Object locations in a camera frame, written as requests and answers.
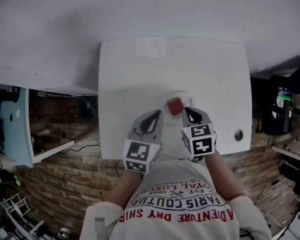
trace red cube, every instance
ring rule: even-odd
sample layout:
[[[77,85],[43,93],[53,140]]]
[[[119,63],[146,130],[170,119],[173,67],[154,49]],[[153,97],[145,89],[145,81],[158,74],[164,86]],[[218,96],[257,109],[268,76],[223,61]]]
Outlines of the red cube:
[[[179,97],[175,97],[167,102],[171,115],[176,116],[182,113],[184,105]]]

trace round hole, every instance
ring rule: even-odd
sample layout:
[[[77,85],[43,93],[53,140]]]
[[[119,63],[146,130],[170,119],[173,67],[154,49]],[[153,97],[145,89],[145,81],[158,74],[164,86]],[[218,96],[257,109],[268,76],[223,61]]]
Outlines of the round hole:
[[[237,130],[234,133],[234,139],[236,142],[241,141],[244,138],[244,132],[242,130]]]

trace black chair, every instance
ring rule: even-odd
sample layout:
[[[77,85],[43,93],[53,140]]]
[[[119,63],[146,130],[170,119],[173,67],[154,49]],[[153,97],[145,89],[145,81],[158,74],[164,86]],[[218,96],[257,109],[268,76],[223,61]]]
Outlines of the black chair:
[[[284,135],[291,132],[290,111],[300,116],[300,109],[293,102],[284,101],[283,107],[277,106],[278,88],[286,88],[294,94],[300,94],[300,67],[289,77],[273,75],[269,79],[250,77],[252,100],[261,111],[261,130],[257,133]]]

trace floor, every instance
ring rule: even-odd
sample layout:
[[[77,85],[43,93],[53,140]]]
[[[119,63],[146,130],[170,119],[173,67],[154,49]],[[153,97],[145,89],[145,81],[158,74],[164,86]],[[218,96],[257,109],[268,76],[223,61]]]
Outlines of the floor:
[[[43,133],[48,132],[47,135],[54,136],[54,139],[62,136],[59,139],[61,142],[76,138],[78,142],[71,147],[74,150],[88,144],[99,144],[98,118],[82,119],[77,106],[78,98],[43,100],[33,96],[32,101],[31,133],[36,132],[38,135],[39,131],[44,135]],[[256,127],[257,119],[253,118],[249,151],[224,156],[253,202],[261,190],[270,187],[277,179],[294,186],[292,181],[278,174],[281,155],[271,151],[271,145],[283,147],[284,144],[292,143],[296,135],[300,134],[300,118],[296,117],[293,121],[293,133],[282,136],[256,134]],[[120,162],[115,170],[116,160],[103,160],[99,146],[64,152],[65,150],[44,159],[34,168],[15,168],[22,185],[14,191],[26,197],[32,208],[29,214],[32,218],[43,219],[55,234],[63,230],[78,239],[87,206],[100,202],[118,180],[118,174],[122,174],[124,170]],[[286,225],[293,219],[298,202],[292,188],[283,182],[265,190],[256,206],[262,213],[267,212],[280,224]],[[273,235],[278,231],[276,226],[271,227]]]

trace white t-shirt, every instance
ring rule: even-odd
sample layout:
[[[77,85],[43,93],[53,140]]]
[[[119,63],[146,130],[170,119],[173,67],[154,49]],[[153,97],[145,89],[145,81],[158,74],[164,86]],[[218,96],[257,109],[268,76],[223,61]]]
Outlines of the white t-shirt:
[[[271,233],[248,197],[227,202],[216,193],[203,164],[159,160],[125,210],[110,202],[87,208],[80,240],[107,237],[110,240],[268,240]]]

